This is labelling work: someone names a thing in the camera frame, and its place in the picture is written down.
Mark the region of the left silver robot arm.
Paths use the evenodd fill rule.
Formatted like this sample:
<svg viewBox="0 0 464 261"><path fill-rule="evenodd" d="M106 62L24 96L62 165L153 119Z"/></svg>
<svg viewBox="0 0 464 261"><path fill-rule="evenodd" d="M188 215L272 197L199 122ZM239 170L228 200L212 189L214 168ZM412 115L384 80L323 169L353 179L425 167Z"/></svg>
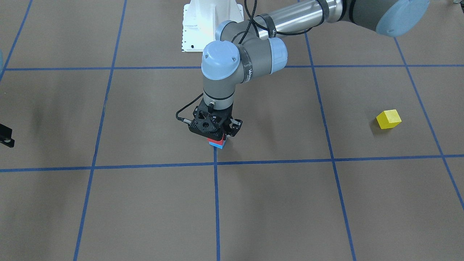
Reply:
<svg viewBox="0 0 464 261"><path fill-rule="evenodd" d="M428 0L303 0L243 22L219 24L202 53L203 93L193 119L178 117L191 132L221 141L234 137L242 121L232 117L234 92L260 76L285 68L283 37L301 35L323 23L351 22L380 35L397 37L424 16Z"/></svg>

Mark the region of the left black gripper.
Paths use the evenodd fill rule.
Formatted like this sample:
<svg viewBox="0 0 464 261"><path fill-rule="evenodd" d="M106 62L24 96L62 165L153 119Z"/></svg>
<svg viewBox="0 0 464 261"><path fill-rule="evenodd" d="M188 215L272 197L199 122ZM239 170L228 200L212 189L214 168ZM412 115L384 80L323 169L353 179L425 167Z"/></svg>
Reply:
<svg viewBox="0 0 464 261"><path fill-rule="evenodd" d="M228 121L227 136L235 137L243 124L242 120L231 118L233 104L226 109L211 109L207 104L199 104L196 110L194 125L196 127L221 127Z"/></svg>

